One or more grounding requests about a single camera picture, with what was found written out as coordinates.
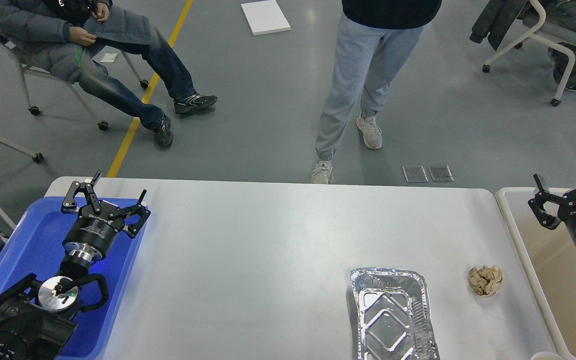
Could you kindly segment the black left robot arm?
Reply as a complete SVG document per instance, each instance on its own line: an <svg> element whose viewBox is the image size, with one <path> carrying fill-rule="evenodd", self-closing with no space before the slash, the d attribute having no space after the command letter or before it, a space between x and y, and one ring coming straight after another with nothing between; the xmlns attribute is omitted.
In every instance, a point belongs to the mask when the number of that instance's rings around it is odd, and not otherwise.
<svg viewBox="0 0 576 360"><path fill-rule="evenodd" d="M151 211L100 178L27 208L0 253L0 360L93 360L108 342Z"/></svg>

